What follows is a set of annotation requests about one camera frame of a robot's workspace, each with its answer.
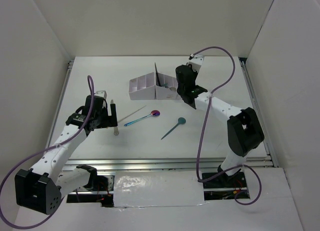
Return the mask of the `black knife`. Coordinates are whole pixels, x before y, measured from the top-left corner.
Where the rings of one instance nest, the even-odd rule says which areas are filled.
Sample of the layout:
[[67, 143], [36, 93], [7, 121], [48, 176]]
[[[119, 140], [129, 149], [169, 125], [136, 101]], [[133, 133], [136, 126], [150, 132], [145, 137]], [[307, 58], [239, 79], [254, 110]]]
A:
[[161, 80], [160, 80], [160, 76], [159, 76], [159, 72], [158, 72], [158, 68], [157, 68], [156, 62], [154, 62], [154, 68], [155, 68], [155, 77], [156, 77], [157, 85], [159, 87], [162, 87], [162, 83], [161, 83]]

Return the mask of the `iridescent rainbow spoon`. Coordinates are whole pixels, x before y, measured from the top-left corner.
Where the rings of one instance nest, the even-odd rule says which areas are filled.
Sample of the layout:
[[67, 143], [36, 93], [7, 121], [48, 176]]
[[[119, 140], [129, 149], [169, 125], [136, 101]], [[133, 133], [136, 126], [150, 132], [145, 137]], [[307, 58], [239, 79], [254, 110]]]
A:
[[131, 121], [131, 122], [128, 122], [128, 123], [126, 123], [126, 124], [124, 124], [124, 127], [128, 127], [128, 126], [130, 126], [130, 125], [132, 125], [132, 124], [135, 124], [135, 123], [137, 123], [137, 122], [139, 122], [139, 121], [142, 121], [142, 120], [144, 120], [144, 119], [147, 119], [147, 118], [150, 118], [150, 117], [158, 117], [158, 116], [160, 116], [160, 111], [159, 110], [152, 110], [151, 112], [150, 112], [150, 114], [148, 114], [148, 115], [146, 115], [146, 116], [143, 116], [143, 117], [141, 117], [141, 118], [138, 118], [138, 119], [136, 119], [136, 120], [133, 120], [133, 121]]

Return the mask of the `teal spoon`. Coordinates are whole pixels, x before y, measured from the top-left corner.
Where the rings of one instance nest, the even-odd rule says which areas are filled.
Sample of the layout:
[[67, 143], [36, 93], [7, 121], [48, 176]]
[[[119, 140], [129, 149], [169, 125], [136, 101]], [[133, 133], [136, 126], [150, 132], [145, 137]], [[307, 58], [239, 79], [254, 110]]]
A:
[[163, 140], [164, 138], [166, 138], [172, 131], [174, 131], [178, 126], [180, 125], [184, 125], [186, 123], [186, 119], [184, 117], [179, 117], [177, 120], [177, 124], [175, 126], [173, 126], [162, 138], [161, 140]]

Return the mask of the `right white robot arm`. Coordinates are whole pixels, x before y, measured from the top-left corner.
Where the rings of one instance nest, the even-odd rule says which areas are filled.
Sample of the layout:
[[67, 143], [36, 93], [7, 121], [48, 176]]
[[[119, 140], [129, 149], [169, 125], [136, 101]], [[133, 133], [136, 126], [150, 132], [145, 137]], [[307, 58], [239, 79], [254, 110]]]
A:
[[226, 126], [230, 151], [218, 167], [218, 181], [223, 187], [230, 187], [246, 162], [248, 153], [256, 149], [265, 139], [258, 116], [253, 108], [243, 109], [233, 106], [214, 97], [213, 92], [196, 85], [198, 73], [192, 69], [191, 64], [178, 66], [175, 69], [175, 74], [178, 83], [177, 93], [182, 100], [195, 110], [205, 111], [196, 168], [199, 168], [200, 153], [209, 114], [214, 114]]

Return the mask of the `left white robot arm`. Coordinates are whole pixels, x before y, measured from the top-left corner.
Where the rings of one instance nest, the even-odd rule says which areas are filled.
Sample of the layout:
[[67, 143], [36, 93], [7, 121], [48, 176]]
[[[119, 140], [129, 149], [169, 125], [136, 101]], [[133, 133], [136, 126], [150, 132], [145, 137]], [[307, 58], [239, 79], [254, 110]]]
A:
[[29, 170], [20, 169], [14, 177], [16, 203], [19, 206], [53, 214], [62, 199], [78, 188], [87, 191], [112, 190], [111, 177], [98, 175], [97, 169], [77, 165], [70, 172], [62, 169], [77, 147], [95, 129], [117, 127], [116, 105], [108, 105], [107, 93], [88, 95], [85, 105], [68, 117], [53, 149], [47, 151]]

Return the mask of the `silver ornate knife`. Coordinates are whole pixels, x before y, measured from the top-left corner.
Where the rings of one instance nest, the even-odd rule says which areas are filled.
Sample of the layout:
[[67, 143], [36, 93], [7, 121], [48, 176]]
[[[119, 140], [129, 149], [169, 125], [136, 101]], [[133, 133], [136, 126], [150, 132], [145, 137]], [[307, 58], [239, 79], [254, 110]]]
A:
[[119, 135], [118, 126], [115, 126], [115, 127], [113, 128], [113, 134], [114, 134], [115, 136], [118, 136], [118, 135]]

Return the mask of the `white right utensil organizer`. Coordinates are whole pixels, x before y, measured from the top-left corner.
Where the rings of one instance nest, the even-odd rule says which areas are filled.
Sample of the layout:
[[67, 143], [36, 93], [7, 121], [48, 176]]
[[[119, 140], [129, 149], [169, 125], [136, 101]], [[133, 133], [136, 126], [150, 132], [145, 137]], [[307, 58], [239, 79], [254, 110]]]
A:
[[[155, 86], [155, 97], [157, 100], [180, 100], [181, 97], [179, 96], [177, 89], [178, 89], [178, 82], [177, 79], [173, 76], [165, 75], [159, 72], [159, 78], [161, 84], [168, 83], [168, 88], [158, 86], [158, 82], [156, 81]], [[171, 91], [170, 87], [175, 87], [176, 91]]]

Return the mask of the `white utensil organizer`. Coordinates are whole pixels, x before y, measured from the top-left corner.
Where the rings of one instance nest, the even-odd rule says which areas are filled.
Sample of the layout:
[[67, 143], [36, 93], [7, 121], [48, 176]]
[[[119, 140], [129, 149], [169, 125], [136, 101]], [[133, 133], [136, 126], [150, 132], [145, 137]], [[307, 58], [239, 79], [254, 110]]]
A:
[[[179, 96], [177, 89], [178, 89], [178, 82], [177, 79], [173, 76], [165, 75], [159, 72], [159, 78], [161, 84], [168, 83], [168, 88], [158, 86], [158, 82], [156, 81], [155, 86], [155, 97], [157, 100], [180, 100], [181, 97]], [[170, 87], [175, 87], [176, 91], [171, 91]]]
[[156, 78], [151, 72], [129, 81], [128, 94], [131, 100], [154, 100], [156, 98]]

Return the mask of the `white chopstick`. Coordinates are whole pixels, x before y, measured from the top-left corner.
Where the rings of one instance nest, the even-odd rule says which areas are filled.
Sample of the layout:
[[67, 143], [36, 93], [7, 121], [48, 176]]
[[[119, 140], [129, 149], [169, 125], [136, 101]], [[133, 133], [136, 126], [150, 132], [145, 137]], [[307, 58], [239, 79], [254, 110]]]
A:
[[129, 118], [130, 116], [134, 115], [135, 113], [137, 113], [138, 111], [142, 110], [142, 109], [145, 108], [145, 107], [146, 107], [146, 105], [138, 108], [138, 109], [135, 110], [134, 112], [132, 112], [132, 113], [128, 114], [127, 116], [119, 119], [119, 120], [118, 120], [118, 123], [121, 123], [122, 121], [124, 121], [125, 119], [127, 119], [127, 118]]

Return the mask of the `white left utensil organizer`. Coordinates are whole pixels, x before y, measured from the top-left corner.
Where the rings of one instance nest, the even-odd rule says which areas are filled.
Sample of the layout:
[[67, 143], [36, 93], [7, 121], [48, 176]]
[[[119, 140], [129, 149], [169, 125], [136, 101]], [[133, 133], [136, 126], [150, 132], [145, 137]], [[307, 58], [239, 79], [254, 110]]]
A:
[[131, 100], [154, 100], [156, 98], [156, 78], [151, 72], [129, 81], [128, 94]]

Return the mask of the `white cover plate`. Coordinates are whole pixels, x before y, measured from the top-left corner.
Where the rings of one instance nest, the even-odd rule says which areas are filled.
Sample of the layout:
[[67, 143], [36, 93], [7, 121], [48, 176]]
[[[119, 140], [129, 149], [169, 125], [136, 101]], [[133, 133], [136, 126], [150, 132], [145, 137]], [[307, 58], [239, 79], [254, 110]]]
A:
[[205, 204], [194, 171], [117, 172], [113, 203], [117, 208], [192, 207]]

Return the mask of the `aluminium front rail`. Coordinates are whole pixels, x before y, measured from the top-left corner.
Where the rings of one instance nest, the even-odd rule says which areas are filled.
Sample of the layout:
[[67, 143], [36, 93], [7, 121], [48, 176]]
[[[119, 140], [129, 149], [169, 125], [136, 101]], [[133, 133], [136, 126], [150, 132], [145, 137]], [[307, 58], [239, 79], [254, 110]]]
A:
[[[201, 169], [215, 169], [222, 163], [223, 158], [201, 158]], [[265, 158], [249, 157], [245, 163], [251, 167], [273, 167], [270, 155]], [[196, 168], [195, 158], [166, 158], [166, 159], [70, 159], [62, 171], [72, 171], [76, 166], [88, 165], [98, 171], [171, 171], [193, 170]]]

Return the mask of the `aluminium rail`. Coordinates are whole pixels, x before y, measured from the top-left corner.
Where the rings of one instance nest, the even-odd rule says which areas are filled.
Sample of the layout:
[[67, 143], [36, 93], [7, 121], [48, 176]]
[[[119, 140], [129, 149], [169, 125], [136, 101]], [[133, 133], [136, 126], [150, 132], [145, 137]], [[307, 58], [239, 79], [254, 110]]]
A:
[[268, 134], [268, 131], [266, 129], [266, 126], [265, 126], [265, 122], [264, 122], [264, 119], [263, 119], [263, 116], [262, 116], [262, 112], [261, 112], [261, 109], [260, 109], [260, 106], [259, 106], [259, 102], [258, 102], [258, 97], [256, 95], [256, 92], [254, 90], [254, 86], [253, 86], [253, 83], [250, 79], [250, 76], [249, 76], [249, 73], [248, 73], [248, 70], [247, 70], [247, 67], [246, 67], [246, 61], [247, 61], [247, 58], [245, 57], [239, 57], [239, 62], [240, 62], [240, 66], [241, 66], [241, 69], [242, 69], [242, 72], [243, 72], [243, 75], [244, 75], [244, 78], [245, 78], [245, 82], [246, 82], [246, 85], [247, 85], [247, 88], [248, 88], [248, 92], [249, 92], [249, 95], [250, 95], [250, 99], [251, 99], [251, 102], [252, 102], [252, 105], [253, 105], [253, 108], [255, 109], [256, 113], [257, 113], [257, 117], [259, 119], [259, 122], [261, 124], [261, 127], [262, 127], [262, 130], [263, 130], [263, 133], [264, 133], [264, 136], [265, 136], [265, 139], [264, 139], [264, 147], [266, 149], [266, 152], [269, 154], [271, 160], [272, 160], [272, 163], [273, 163], [273, 166], [275, 168], [279, 168], [279, 161], [278, 161], [278, 158], [277, 158], [277, 155], [275, 153], [275, 149], [273, 147], [273, 144], [270, 140], [270, 136]]
[[[201, 169], [215, 169], [222, 163], [223, 158], [201, 158]], [[265, 158], [249, 157], [245, 163], [251, 167], [273, 167], [270, 155]], [[195, 158], [166, 158], [166, 159], [70, 159], [62, 171], [72, 171], [76, 166], [88, 165], [98, 171], [171, 171], [193, 170], [196, 168]]]

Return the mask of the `aluminium right rail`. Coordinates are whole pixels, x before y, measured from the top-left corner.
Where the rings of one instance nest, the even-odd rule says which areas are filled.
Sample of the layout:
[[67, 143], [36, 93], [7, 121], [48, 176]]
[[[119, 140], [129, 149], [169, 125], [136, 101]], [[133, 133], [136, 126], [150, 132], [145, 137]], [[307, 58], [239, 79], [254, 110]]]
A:
[[264, 139], [264, 147], [266, 149], [266, 152], [269, 154], [271, 160], [272, 160], [272, 163], [273, 163], [273, 166], [275, 168], [279, 168], [279, 161], [278, 161], [278, 158], [277, 158], [277, 155], [275, 153], [275, 149], [273, 147], [273, 144], [270, 140], [270, 136], [268, 134], [268, 131], [266, 129], [266, 126], [265, 126], [265, 122], [264, 122], [264, 119], [263, 119], [263, 116], [262, 116], [262, 112], [261, 112], [261, 109], [260, 109], [260, 106], [259, 106], [259, 102], [258, 102], [258, 97], [256, 95], [256, 92], [254, 90], [254, 86], [253, 86], [253, 83], [250, 79], [250, 76], [249, 76], [249, 73], [248, 73], [248, 70], [247, 70], [247, 67], [246, 67], [246, 61], [247, 61], [247, 58], [245, 57], [239, 57], [239, 62], [240, 62], [240, 66], [241, 66], [241, 69], [242, 69], [242, 72], [243, 72], [243, 75], [244, 75], [244, 78], [245, 78], [245, 82], [246, 82], [246, 85], [247, 85], [247, 88], [248, 88], [248, 92], [249, 92], [249, 95], [250, 95], [250, 99], [251, 99], [251, 102], [252, 102], [252, 105], [253, 105], [253, 108], [255, 109], [256, 113], [257, 113], [257, 117], [259, 119], [259, 122], [261, 124], [261, 127], [262, 127], [262, 130], [263, 130], [263, 133], [264, 133], [264, 136], [265, 136], [265, 139]]

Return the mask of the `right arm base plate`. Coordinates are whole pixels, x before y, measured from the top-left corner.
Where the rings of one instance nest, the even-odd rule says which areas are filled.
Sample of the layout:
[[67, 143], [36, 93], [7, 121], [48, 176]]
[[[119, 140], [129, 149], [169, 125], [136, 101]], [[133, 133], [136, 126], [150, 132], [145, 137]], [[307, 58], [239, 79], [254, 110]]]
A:
[[233, 191], [246, 189], [247, 181], [244, 172], [239, 171], [232, 177], [222, 174], [210, 181], [203, 182], [202, 186], [205, 191]]

